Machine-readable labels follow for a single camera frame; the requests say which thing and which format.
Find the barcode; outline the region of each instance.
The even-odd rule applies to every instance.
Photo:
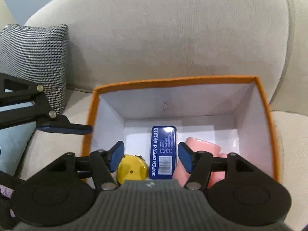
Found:
[[[172,157],[159,157],[158,174],[172,175]]]

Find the fabric upholstery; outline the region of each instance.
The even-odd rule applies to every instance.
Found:
[[[287,112],[273,116],[281,144],[281,181],[292,197],[285,222],[299,231],[308,223],[308,117]]]
[[[66,104],[67,25],[9,24],[0,33],[0,72],[40,83],[59,114]]]
[[[289,17],[286,0],[53,0],[25,25],[59,23],[70,29],[69,88],[251,74],[270,99],[285,63]]]
[[[90,98],[90,93],[67,90],[67,106],[63,114],[72,123],[86,124]],[[35,131],[23,160],[21,178],[28,179],[66,152],[80,156],[82,137]]]
[[[5,1],[0,0],[0,30],[9,23],[15,23],[15,20],[5,4]]]
[[[1,111],[32,106],[31,102],[0,107]],[[14,175],[27,143],[36,128],[35,122],[0,130],[0,170]]]
[[[285,75],[273,110],[308,115],[308,0],[290,0],[290,36]]]

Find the metal rivet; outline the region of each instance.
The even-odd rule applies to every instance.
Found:
[[[38,90],[38,92],[42,92],[44,90],[44,87],[43,85],[38,85],[36,89]]]
[[[199,190],[201,188],[201,184],[198,182],[189,182],[185,186],[189,190]]]
[[[101,187],[102,187],[103,190],[106,190],[106,191],[116,189],[116,185],[112,182],[105,182],[105,183],[102,184]]]
[[[50,116],[50,118],[56,118],[57,113],[54,110],[52,110],[52,111],[49,112],[49,116]]]

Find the yellow object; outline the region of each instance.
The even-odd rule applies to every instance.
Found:
[[[125,154],[118,166],[117,180],[120,184],[125,180],[145,180],[148,173],[147,164],[141,157]]]

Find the houndstooth cushion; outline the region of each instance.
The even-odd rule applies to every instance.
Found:
[[[40,83],[59,114],[66,105],[67,25],[8,24],[0,32],[0,72]]]

